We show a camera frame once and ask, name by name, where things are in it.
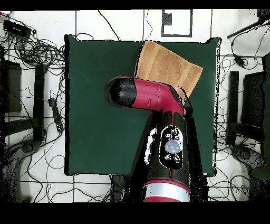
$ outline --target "brown towel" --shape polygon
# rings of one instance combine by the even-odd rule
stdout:
[[[182,102],[191,95],[203,69],[155,42],[146,41],[139,55],[136,78],[161,82],[174,87]]]

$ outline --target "green tabletop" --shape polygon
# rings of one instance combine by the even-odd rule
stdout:
[[[104,96],[104,87],[116,76],[133,76],[143,42],[77,41],[69,35],[67,44],[70,48],[70,103],[69,143],[66,144],[69,146],[69,158],[65,170],[69,175],[131,174],[150,114],[110,106]],[[209,176],[214,176],[216,52],[220,39],[214,38],[207,43],[158,44],[203,68],[190,101],[194,109],[202,169]]]

